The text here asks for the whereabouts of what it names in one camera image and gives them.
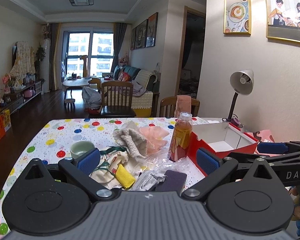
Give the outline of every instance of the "bottle cap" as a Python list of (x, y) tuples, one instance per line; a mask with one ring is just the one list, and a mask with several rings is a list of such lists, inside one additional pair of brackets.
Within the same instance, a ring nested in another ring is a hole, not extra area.
[(192, 114), (187, 113), (187, 112), (181, 112), (179, 119), (181, 119), (182, 121), (190, 121), (192, 118)]

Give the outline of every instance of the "lamp stand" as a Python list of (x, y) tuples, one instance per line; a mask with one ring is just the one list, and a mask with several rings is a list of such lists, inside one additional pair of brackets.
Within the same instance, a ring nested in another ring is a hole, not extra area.
[(237, 101), (237, 96), (239, 94), (237, 92), (234, 93), (233, 99), (232, 99), (232, 104), (231, 104), (231, 108), (230, 108), (230, 112), (229, 112), (229, 116), (227, 118), (227, 121), (231, 121), (232, 119), (232, 115), (233, 115), (233, 111), (234, 111), (234, 107), (235, 107), (235, 102)]

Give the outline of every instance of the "lamp shade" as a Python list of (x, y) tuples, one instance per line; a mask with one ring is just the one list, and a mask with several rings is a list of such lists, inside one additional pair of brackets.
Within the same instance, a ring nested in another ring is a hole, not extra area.
[(233, 73), (230, 77), (230, 84), (241, 95), (249, 95), (253, 90), (254, 74), (253, 70), (241, 70)]

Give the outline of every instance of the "family illustration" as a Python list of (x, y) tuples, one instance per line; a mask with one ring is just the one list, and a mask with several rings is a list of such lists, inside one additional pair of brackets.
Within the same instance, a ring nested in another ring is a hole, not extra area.
[(284, 17), (284, 10), (281, 9), (283, 5), (283, 0), (277, 0), (277, 7), (275, 8), (269, 15), (269, 18), (273, 18), (274, 26), (291, 26), (291, 27), (300, 27), (300, 3), (297, 3), (296, 9), (298, 13), (295, 16), (295, 19), (291, 19), (290, 17)]

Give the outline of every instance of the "pillow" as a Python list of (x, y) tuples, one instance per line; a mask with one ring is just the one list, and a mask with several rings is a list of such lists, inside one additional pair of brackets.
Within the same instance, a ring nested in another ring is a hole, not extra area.
[(126, 82), (126, 81), (129, 81), (130, 80), (130, 75), (126, 72), (122, 72), (118, 81), (123, 81), (123, 82)]
[(119, 70), (120, 70), (119, 66), (116, 66), (115, 69), (114, 69), (113, 78), (114, 78), (115, 80), (118, 79)]
[(115, 78), (115, 80), (118, 80), (122, 73), (123, 73), (123, 67), (120, 67), (117, 74), (117, 78)]

